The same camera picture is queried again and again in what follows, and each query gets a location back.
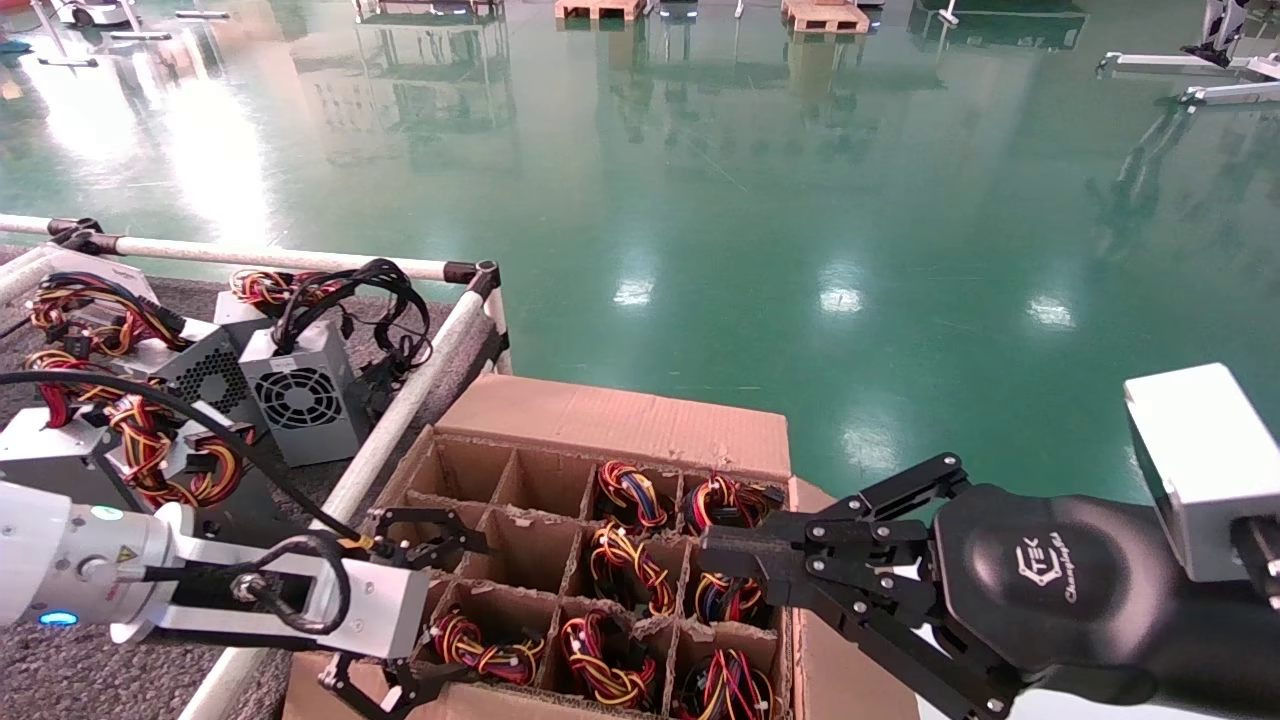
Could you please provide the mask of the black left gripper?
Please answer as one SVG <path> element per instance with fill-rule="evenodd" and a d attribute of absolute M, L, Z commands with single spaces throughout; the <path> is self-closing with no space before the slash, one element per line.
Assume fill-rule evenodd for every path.
<path fill-rule="evenodd" d="M 489 555 L 483 530 L 465 524 L 456 509 L 380 507 L 367 514 L 372 530 L 367 548 L 344 544 L 326 528 L 312 529 L 280 518 L 196 515 L 195 537 L 204 542 L 196 562 L 248 562 L 296 536 L 332 541 L 346 559 L 413 571 L 448 570 L 466 555 Z M 417 539 L 397 539 L 398 527 L 424 530 Z M 361 719 L 407 719 L 412 711 L 439 700 L 453 683 L 474 682 L 466 664 L 415 664 L 408 659 L 358 659 L 337 652 L 317 675 L 319 685 Z"/>

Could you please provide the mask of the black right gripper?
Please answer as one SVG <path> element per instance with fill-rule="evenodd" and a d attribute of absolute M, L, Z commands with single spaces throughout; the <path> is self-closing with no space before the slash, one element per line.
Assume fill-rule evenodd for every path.
<path fill-rule="evenodd" d="M 767 562 L 765 600 L 812 612 L 947 719 L 1006 719 L 1021 682 L 1102 705 L 1197 702 L 1187 575 L 1153 510 L 975 486 L 932 530 L 947 609 L 938 583 L 842 559 Z"/>

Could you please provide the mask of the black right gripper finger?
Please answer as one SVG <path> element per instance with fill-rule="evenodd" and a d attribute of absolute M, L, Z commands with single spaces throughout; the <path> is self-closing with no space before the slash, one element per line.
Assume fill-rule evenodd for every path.
<path fill-rule="evenodd" d="M 970 486 L 963 461 L 941 454 L 815 511 L 776 511 L 754 528 L 710 527 L 701 537 L 703 566 L 753 579 L 781 579 L 817 561 L 827 569 L 905 566 L 929 537 L 910 514 Z"/>

